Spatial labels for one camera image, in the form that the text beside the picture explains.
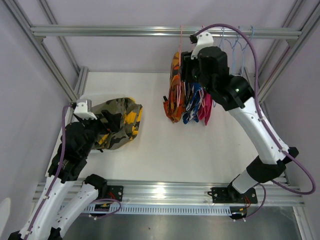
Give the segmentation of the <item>blue hanger of camouflage trousers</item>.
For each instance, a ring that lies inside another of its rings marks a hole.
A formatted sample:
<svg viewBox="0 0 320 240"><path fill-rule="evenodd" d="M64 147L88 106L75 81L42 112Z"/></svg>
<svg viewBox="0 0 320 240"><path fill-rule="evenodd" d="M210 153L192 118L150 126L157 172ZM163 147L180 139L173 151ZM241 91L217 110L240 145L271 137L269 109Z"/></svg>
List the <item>blue hanger of camouflage trousers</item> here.
<svg viewBox="0 0 320 240"><path fill-rule="evenodd" d="M224 42L229 44L231 49L231 74L235 76L241 76L241 67L242 67L242 51L240 44L241 43L241 35L236 33L236 38L233 40L228 39L227 37L223 38Z"/></svg>

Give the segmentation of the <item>pink hanger of orange trousers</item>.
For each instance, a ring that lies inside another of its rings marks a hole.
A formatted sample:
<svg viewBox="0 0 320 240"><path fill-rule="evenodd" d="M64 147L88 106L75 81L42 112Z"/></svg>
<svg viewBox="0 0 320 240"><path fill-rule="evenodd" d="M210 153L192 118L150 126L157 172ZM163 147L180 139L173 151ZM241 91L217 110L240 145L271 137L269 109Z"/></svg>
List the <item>pink hanger of orange trousers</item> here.
<svg viewBox="0 0 320 240"><path fill-rule="evenodd" d="M183 89L183 81L181 77L181 65L182 65L182 38L183 38L183 26L180 25L180 35L179 35L179 47L178 47L178 60L179 60L179 84L177 89L177 106L179 107L181 102L181 96L182 96L182 89Z"/></svg>

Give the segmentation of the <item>light blue wire hanger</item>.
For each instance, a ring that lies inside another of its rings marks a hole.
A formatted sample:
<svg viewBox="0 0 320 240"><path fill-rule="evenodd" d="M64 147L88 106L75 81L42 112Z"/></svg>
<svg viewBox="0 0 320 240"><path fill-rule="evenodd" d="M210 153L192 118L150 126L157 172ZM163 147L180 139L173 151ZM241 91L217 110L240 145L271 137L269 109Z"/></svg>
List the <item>light blue wire hanger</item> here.
<svg viewBox="0 0 320 240"><path fill-rule="evenodd" d="M249 40L251 41L255 35L255 27L251 25L251 35L249 37ZM240 49L241 49L241 69L240 69L240 75L244 75L244 70L245 70L245 52L248 46L248 43L245 44L245 46L242 46L242 44L239 42Z"/></svg>

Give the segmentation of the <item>orange camouflage trousers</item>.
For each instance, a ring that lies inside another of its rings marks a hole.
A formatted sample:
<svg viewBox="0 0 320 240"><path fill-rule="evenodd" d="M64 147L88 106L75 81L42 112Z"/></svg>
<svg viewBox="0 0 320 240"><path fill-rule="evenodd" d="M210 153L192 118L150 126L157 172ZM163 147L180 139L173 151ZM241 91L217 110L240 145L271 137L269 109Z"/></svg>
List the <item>orange camouflage trousers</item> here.
<svg viewBox="0 0 320 240"><path fill-rule="evenodd" d="M178 123L185 112L185 84L180 76L180 53L177 51L170 65L170 85L168 96L164 96L163 108L165 115L172 123Z"/></svg>

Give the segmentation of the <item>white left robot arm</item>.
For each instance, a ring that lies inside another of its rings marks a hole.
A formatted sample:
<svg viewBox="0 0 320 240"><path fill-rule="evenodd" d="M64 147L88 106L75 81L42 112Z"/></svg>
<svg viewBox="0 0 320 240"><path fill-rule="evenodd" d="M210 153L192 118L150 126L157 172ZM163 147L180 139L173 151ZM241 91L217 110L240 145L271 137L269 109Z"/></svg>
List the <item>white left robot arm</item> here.
<svg viewBox="0 0 320 240"><path fill-rule="evenodd" d="M52 159L40 198L22 229L9 235L10 240L61 240L72 223L90 204L100 203L102 213L89 213L93 220L119 212L121 200L112 193L108 181L91 174L82 182L78 193L61 207L74 186L104 124L92 113L74 113L77 121L62 124L61 144Z"/></svg>

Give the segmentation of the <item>olive yellow camouflage trousers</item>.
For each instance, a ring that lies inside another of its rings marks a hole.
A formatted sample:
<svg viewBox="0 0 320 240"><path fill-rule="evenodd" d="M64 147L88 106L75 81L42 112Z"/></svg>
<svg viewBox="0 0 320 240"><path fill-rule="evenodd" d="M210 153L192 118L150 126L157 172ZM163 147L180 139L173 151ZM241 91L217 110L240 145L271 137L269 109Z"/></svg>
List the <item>olive yellow camouflage trousers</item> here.
<svg viewBox="0 0 320 240"><path fill-rule="evenodd" d="M109 111L112 114L120 113L122 122L119 132L108 132L100 141L102 152L105 150L116 150L133 141L139 133L140 122L143 113L143 106L137 104L131 97L122 97L108 100L92 108L93 113L100 120L102 111Z"/></svg>

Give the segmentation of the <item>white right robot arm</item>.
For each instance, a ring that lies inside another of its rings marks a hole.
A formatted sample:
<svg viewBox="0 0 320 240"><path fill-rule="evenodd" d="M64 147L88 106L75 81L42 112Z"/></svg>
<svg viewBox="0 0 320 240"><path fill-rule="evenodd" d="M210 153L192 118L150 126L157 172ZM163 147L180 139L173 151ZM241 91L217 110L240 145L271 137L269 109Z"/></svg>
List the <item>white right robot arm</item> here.
<svg viewBox="0 0 320 240"><path fill-rule="evenodd" d="M229 73L227 54L217 46L204 47L196 55L184 51L180 72L183 81L200 84L240 124L257 150L257 157L228 185L228 198L240 202L256 184L278 178L290 159L267 132L270 124L256 106L248 81Z"/></svg>

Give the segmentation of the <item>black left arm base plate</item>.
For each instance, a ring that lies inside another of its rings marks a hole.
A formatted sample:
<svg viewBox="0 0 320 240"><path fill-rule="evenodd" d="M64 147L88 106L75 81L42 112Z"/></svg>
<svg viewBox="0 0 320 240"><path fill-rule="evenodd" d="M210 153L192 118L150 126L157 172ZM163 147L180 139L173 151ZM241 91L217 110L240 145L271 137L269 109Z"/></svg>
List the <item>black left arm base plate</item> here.
<svg viewBox="0 0 320 240"><path fill-rule="evenodd" d="M122 185L108 185L102 190L100 199L116 199L122 201L124 196L124 187Z"/></svg>

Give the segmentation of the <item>blue white patterned trousers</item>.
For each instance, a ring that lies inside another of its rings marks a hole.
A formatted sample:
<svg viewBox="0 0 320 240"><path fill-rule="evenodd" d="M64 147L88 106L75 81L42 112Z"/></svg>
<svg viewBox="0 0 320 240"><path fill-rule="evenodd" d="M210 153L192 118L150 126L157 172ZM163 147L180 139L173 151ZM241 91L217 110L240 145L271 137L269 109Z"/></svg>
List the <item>blue white patterned trousers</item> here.
<svg viewBox="0 0 320 240"><path fill-rule="evenodd" d="M186 125L188 124L191 120L194 120L196 123L199 122L198 118L198 111L199 109L194 108L193 105L193 100L192 100L192 91L190 90L191 83L187 84L187 93L185 96L185 112L182 116L182 121Z"/></svg>

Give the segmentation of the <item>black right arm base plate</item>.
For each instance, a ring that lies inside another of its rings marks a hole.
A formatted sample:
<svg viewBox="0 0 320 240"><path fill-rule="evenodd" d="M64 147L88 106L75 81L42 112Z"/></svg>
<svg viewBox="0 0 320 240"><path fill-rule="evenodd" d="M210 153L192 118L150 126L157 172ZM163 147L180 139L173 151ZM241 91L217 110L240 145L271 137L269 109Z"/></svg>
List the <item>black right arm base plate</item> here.
<svg viewBox="0 0 320 240"><path fill-rule="evenodd" d="M251 187L245 193L239 193L231 186L228 187L212 187L207 192L215 204L244 204L251 203L257 204L258 198L256 190Z"/></svg>

